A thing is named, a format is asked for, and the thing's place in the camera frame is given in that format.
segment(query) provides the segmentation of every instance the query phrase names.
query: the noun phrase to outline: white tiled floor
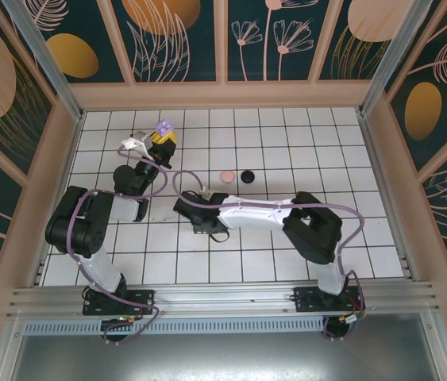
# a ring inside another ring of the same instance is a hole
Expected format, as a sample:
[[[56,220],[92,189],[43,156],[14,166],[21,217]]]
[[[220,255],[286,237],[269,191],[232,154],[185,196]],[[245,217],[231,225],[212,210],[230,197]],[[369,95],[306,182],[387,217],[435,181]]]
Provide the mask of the white tiled floor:
[[[364,216],[364,234],[344,250],[345,269],[361,278],[403,277],[403,270],[353,109],[272,108],[226,110],[152,110],[89,113],[69,183],[113,189],[112,172],[134,166],[114,150],[137,130],[151,132],[168,119],[178,133],[174,169],[196,171],[216,191],[253,199],[292,198],[297,191],[314,193],[321,202],[357,208]],[[251,184],[239,180],[253,170]],[[221,170],[237,170],[237,181],[223,184]],[[180,176],[183,190],[196,191],[189,175]],[[158,189],[160,181],[153,184]],[[194,235],[186,219],[172,211],[170,187],[150,204],[141,223],[112,221],[105,248],[129,284],[271,282],[316,279],[313,268],[282,232],[242,229],[225,243]],[[358,220],[346,212],[342,234]],[[68,257],[49,254],[41,285],[84,284]]]

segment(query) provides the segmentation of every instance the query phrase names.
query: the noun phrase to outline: flower illustration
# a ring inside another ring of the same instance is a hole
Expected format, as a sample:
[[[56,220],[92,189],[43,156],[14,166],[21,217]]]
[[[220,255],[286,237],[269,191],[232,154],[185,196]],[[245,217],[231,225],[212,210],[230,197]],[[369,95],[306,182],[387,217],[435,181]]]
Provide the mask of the flower illustration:
[[[245,45],[251,45],[257,42],[261,42],[262,35],[259,34],[259,31],[260,30],[256,25],[256,21],[253,22],[245,21],[242,23],[242,26],[239,21],[234,21],[232,23],[232,33],[233,36],[236,37],[237,44],[239,45],[239,53],[241,54],[242,74],[245,77],[245,81],[248,80],[248,77],[246,76],[245,61],[242,55],[242,47]]]
[[[265,0],[268,7],[268,18],[265,22],[265,42],[264,42],[264,81],[268,80],[268,39],[269,24],[271,23],[271,13],[273,10],[281,10],[282,8],[303,8],[305,6],[314,6],[318,0]]]
[[[285,29],[285,20],[274,23],[274,38],[279,53],[278,80],[281,80],[281,62],[284,54],[304,52],[313,48],[314,42],[309,40],[311,35],[309,24],[309,21],[293,21]]]
[[[280,10],[282,8],[303,8],[304,6],[314,6],[318,0],[303,0],[296,2],[295,0],[265,0],[265,5],[270,10]]]

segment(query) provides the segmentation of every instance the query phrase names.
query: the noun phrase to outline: purple cable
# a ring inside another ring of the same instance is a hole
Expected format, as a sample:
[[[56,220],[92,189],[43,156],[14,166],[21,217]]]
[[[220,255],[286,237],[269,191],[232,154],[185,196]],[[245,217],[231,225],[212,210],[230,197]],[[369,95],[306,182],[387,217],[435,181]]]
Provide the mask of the purple cable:
[[[145,199],[145,198],[151,198],[153,196],[156,196],[157,194],[159,194],[161,191],[163,191],[163,189],[165,189],[165,187],[167,186],[168,183],[168,176],[167,176],[167,171],[165,171],[161,166],[159,166],[158,164],[154,163],[151,160],[147,160],[143,157],[138,157],[138,156],[132,156],[132,155],[126,155],[124,153],[122,153],[122,150],[124,149],[124,147],[120,147],[118,149],[118,155],[122,156],[122,157],[126,157],[126,158],[130,158],[130,159],[135,159],[138,161],[142,161],[144,163],[150,164],[153,167],[155,167],[156,169],[158,169],[159,172],[161,172],[161,174],[164,176],[164,183],[161,185],[161,187],[152,192],[151,194],[147,194],[147,195],[142,195],[142,196],[126,196],[123,194],[119,194],[119,193],[115,193],[115,192],[109,192],[107,190],[99,190],[99,189],[93,189],[93,190],[88,190],[79,200],[79,202],[77,203],[73,214],[71,216],[70,219],[70,223],[67,227],[67,239],[66,239],[66,249],[67,249],[67,254],[78,264],[80,272],[82,273],[82,275],[87,279],[87,281],[91,284],[93,284],[94,286],[96,286],[96,288],[98,288],[103,294],[105,294],[106,296],[108,296],[109,298],[112,298],[120,303],[123,304],[127,304],[129,306],[133,306],[133,307],[138,307],[138,308],[142,308],[142,309],[150,309],[150,310],[155,310],[155,314],[153,315],[153,317],[141,328],[139,329],[136,333],[134,333],[133,335],[127,336],[126,338],[124,338],[123,340],[121,340],[120,342],[116,342],[115,345],[119,345],[119,343],[121,344],[125,344],[126,342],[129,342],[133,339],[135,339],[138,335],[140,335],[142,332],[144,332],[158,317],[158,315],[160,314],[160,309],[156,306],[150,306],[147,304],[141,304],[141,303],[135,303],[135,302],[131,302],[129,300],[125,300],[123,298],[119,298],[118,296],[110,293],[109,291],[107,291],[105,288],[103,288],[101,285],[99,285],[98,283],[96,283],[89,274],[87,274],[87,272],[85,271],[85,269],[83,268],[83,265],[79,262],[79,259],[75,256],[75,253],[73,252],[73,248],[71,246],[71,234],[73,233],[73,227],[75,225],[75,220],[76,220],[76,216],[79,214],[80,208],[82,207],[83,203],[86,201],[86,199],[98,192],[105,192],[105,193],[109,193],[109,194],[115,194],[118,195],[120,197],[123,198],[130,198],[132,200],[141,200],[141,199]],[[179,189],[177,188],[177,186],[175,185],[175,179],[177,178],[178,175],[182,174],[182,173],[187,173],[190,174],[192,176],[195,177],[196,181],[198,182],[200,188],[202,189],[203,185],[202,185],[202,181],[200,180],[200,178],[192,171],[187,171],[187,170],[182,170],[182,171],[171,171],[171,172],[175,172],[174,176],[172,177],[172,187],[174,188],[174,192],[177,194],[177,196],[183,200],[186,204],[191,205],[191,206],[195,206],[198,208],[202,208],[202,209],[219,209],[220,206],[218,205],[203,205],[203,204],[198,204],[196,202],[192,202],[190,200],[188,200],[187,198],[184,198],[183,195],[181,194],[181,192],[179,191]],[[361,304],[361,309],[364,308],[364,297],[363,297],[363,292],[362,292],[362,288],[360,286],[359,283],[359,279],[357,278],[357,274],[354,270],[349,271],[347,274],[344,273],[343,271],[343,264],[341,262],[341,252],[343,250],[343,248],[357,235],[359,234],[359,232],[363,229],[364,227],[364,217],[357,212],[356,210],[352,209],[352,208],[348,208],[347,206],[343,206],[343,205],[336,205],[336,204],[326,204],[326,203],[307,203],[307,204],[284,204],[284,205],[272,205],[272,204],[264,204],[261,202],[234,202],[234,203],[230,203],[230,204],[225,204],[225,207],[242,207],[242,206],[249,206],[249,207],[258,207],[258,208],[268,208],[268,209],[302,209],[302,208],[330,208],[330,209],[338,209],[338,210],[344,210],[347,211],[351,214],[355,214],[358,218],[359,218],[359,227],[356,229],[355,232],[353,232],[352,234],[350,234],[350,236],[344,240],[343,242],[341,242],[341,244],[339,244],[338,248],[337,248],[337,263],[338,263],[338,267],[340,269],[340,273],[343,276],[349,276],[349,275],[353,275],[354,278],[356,279],[356,284],[357,284],[357,289],[359,291],[359,296],[360,296],[360,304]],[[110,341],[107,338],[107,333],[115,327],[118,326],[123,326],[123,325],[129,325],[129,323],[117,323],[115,325],[111,325],[110,327],[107,327],[107,329],[105,330],[105,332],[103,333],[103,337],[106,340],[106,343],[110,343]],[[327,321],[324,324],[324,331],[326,331],[326,326],[327,326]]]

